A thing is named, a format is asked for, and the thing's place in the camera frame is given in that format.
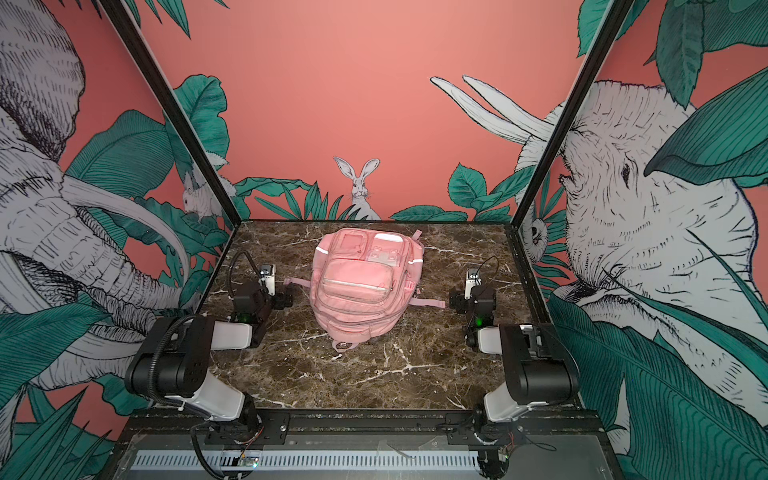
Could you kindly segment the pink student backpack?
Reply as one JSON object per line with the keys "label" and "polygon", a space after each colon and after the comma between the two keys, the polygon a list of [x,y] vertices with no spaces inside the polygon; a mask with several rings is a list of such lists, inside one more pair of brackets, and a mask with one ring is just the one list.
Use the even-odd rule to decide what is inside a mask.
{"label": "pink student backpack", "polygon": [[284,284],[309,290],[319,326],[339,353],[388,333],[407,308],[444,309],[446,302],[416,296],[424,265],[422,232],[342,228],[316,246],[308,280]]}

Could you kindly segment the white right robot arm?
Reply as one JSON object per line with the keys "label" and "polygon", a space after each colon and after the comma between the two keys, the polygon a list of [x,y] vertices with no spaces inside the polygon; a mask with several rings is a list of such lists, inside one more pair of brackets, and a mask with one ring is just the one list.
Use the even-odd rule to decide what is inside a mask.
{"label": "white right robot arm", "polygon": [[501,358],[504,381],[483,397],[487,421],[507,423],[539,407],[571,402],[580,390],[580,371],[554,326],[495,321],[496,290],[469,278],[449,305],[466,318],[466,344]]}

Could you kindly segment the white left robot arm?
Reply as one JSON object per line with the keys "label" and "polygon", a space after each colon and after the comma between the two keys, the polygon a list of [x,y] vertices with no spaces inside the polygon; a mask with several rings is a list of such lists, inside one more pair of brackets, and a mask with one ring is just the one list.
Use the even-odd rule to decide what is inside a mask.
{"label": "white left robot arm", "polygon": [[126,371],[127,391],[210,421],[243,420],[246,394],[211,373],[211,353],[260,346],[271,313],[293,305],[293,289],[251,282],[235,291],[233,304],[229,321],[201,314],[159,318]]}

